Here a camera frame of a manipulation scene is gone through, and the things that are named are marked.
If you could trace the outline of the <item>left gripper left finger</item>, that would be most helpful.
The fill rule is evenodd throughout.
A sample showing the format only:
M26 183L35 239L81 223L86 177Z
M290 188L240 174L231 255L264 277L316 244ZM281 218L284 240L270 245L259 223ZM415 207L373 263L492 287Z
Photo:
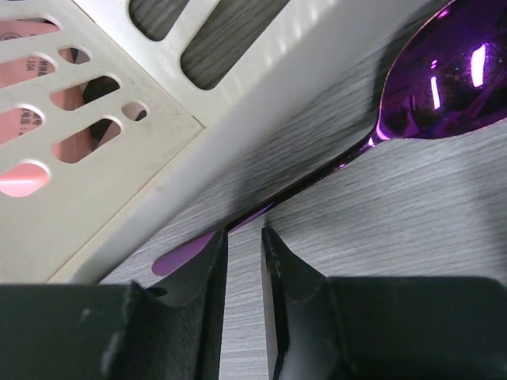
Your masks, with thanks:
M228 236L214 233L190 261L151 287L122 294L120 325L101 353L101 379L217 379L223 339Z

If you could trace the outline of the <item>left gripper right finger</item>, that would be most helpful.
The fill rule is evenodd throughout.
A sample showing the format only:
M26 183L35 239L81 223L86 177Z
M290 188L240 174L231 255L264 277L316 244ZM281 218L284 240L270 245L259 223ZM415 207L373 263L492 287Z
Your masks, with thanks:
M394 379L380 327L388 277L327 277L271 227L261 232L262 289L271 379Z

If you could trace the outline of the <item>purple metallic spoon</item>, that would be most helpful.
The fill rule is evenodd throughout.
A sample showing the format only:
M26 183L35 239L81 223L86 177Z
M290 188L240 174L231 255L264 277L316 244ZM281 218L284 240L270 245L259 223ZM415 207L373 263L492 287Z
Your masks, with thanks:
M231 234L296 199L382 142L468 135L506 118L506 2L450 1L392 63L371 127L275 195L223 222Z

